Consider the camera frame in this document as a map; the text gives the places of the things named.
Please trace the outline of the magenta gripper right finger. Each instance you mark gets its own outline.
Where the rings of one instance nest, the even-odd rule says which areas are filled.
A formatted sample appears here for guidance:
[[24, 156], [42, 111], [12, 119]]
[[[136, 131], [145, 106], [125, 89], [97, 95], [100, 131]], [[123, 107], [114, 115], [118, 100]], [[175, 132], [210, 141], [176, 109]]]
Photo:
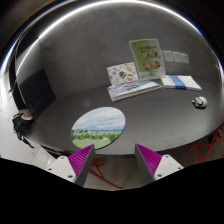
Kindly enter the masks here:
[[152, 183], [183, 169], [169, 154], [160, 155], [140, 144], [135, 145], [135, 156], [146, 183]]

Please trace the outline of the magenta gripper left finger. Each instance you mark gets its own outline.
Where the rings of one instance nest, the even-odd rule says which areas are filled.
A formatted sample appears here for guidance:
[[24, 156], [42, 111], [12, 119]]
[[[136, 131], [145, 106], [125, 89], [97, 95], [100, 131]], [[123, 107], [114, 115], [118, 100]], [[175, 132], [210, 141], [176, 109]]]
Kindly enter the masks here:
[[83, 187], [94, 156], [95, 148], [89, 145], [68, 157], [58, 157], [46, 171]]

